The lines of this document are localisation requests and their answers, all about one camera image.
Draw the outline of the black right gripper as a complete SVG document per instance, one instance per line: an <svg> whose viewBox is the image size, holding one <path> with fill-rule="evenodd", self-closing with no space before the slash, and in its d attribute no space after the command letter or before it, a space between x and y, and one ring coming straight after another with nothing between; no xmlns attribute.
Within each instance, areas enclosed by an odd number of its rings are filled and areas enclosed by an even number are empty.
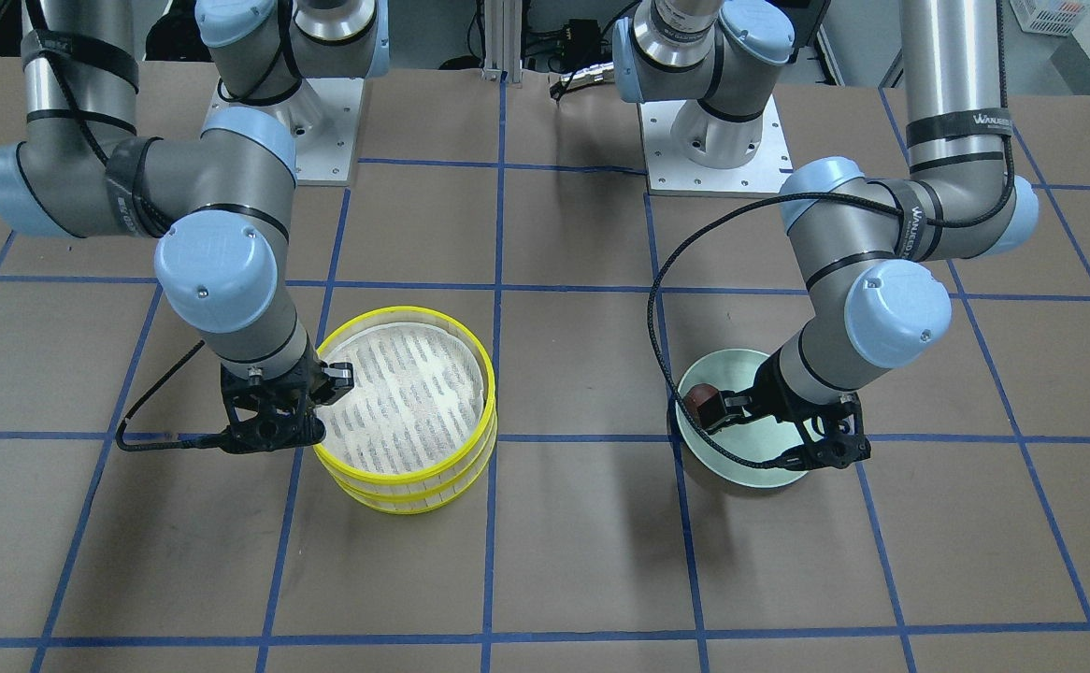
<svg viewBox="0 0 1090 673"><path fill-rule="evenodd" d="M229 424L220 449L254 454L314 446L326 437L314 409L330 406L354 387L352 363L301 361L278 378L239 378L220 369Z"/></svg>

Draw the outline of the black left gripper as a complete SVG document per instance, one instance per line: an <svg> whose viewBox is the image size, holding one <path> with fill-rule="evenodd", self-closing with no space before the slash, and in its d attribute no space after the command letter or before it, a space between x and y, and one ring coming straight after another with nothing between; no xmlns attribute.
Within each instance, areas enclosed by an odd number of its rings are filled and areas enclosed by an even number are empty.
<svg viewBox="0 0 1090 673"><path fill-rule="evenodd" d="M726 426L751 424L773 417L796 426L801 443L766 461L744 459L750 468L813 470L822 467L844 469L871 456L871 444L863 434L863 413L856 393L844 393L835 402L810 402L798 396L782 378L779 354L771 356L744 390L704 390L699 393L699 426L708 435Z"/></svg>

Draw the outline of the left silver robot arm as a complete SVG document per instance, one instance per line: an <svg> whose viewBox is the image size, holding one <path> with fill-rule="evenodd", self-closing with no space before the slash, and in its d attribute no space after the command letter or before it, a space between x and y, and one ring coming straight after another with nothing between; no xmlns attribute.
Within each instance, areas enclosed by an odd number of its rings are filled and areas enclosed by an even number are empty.
<svg viewBox="0 0 1090 673"><path fill-rule="evenodd" d="M784 181L772 204L814 314L749 388L670 388L700 456L754 470L868 459L857 393L950 327L950 295L927 263L1002 254L1036 233L1040 201L1012 161L1003 24L998 1L904 1L908 178L826 157ZM752 157L792 50L792 23L767 1L646 1L613 36L625 101L682 101L676 137L716 169Z"/></svg>

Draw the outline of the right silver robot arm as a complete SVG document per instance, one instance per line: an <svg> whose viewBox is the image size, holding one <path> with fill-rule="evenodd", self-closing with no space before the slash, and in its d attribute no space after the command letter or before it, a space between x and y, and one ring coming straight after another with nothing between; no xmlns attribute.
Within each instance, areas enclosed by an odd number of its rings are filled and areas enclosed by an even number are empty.
<svg viewBox="0 0 1090 673"><path fill-rule="evenodd" d="M137 128L140 69L126 1L28 1L21 65L28 137L0 148L0 217L28 236L156 241L165 298L219 358L228 425L182 440L228 454L314 446L318 408L353 388L296 316L287 256L296 129L276 107L312 79L390 67L383 1L198 1L199 41L227 106L194 141Z"/></svg>

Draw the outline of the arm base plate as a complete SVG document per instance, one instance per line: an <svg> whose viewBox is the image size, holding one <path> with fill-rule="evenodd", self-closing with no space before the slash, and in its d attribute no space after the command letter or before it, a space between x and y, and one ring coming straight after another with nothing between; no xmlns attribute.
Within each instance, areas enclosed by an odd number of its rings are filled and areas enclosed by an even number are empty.
<svg viewBox="0 0 1090 673"><path fill-rule="evenodd" d="M768 197L794 175L775 98L735 123L697 101L638 104L649 192L668 196Z"/></svg>
<svg viewBox="0 0 1090 673"><path fill-rule="evenodd" d="M305 79L284 101L230 103L213 94L199 140L241 194L293 187L349 187L362 109L361 79Z"/></svg>

